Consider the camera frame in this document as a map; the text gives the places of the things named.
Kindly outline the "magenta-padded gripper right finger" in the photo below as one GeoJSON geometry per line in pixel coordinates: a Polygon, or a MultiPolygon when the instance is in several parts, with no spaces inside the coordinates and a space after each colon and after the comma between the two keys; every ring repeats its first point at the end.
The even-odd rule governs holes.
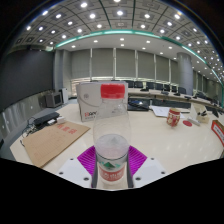
{"type": "Polygon", "coordinates": [[[127,159],[127,183],[129,188],[141,188],[166,176],[166,170],[154,157],[147,157],[133,146],[127,159]]]}

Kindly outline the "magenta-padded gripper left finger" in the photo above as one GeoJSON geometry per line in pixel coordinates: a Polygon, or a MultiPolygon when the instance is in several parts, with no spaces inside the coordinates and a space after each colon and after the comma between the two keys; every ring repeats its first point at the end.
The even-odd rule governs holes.
{"type": "Polygon", "coordinates": [[[77,158],[68,159],[57,176],[84,188],[95,188],[98,178],[95,147],[91,146],[77,158]]]}

